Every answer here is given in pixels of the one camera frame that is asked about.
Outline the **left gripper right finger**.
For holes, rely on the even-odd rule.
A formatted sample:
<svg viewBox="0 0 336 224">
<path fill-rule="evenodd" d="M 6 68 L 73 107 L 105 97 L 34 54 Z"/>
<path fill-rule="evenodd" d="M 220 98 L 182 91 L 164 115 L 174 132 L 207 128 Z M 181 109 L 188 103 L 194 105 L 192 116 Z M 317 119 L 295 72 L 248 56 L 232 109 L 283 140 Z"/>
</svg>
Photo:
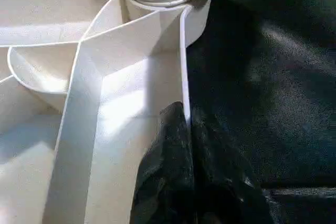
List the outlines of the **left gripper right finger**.
<svg viewBox="0 0 336 224">
<path fill-rule="evenodd" d="M 200 223 L 273 223 L 251 165 L 217 118 L 191 114 L 196 206 Z"/>
</svg>

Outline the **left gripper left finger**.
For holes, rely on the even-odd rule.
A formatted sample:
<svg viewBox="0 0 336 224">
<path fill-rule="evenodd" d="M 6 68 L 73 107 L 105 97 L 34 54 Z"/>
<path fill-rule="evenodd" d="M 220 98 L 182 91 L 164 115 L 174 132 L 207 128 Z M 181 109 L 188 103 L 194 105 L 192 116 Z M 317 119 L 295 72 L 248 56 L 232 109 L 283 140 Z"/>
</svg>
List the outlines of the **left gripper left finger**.
<svg viewBox="0 0 336 224">
<path fill-rule="evenodd" d="M 194 223 L 194 167 L 182 102 L 160 112 L 137 173 L 130 223 Z"/>
</svg>

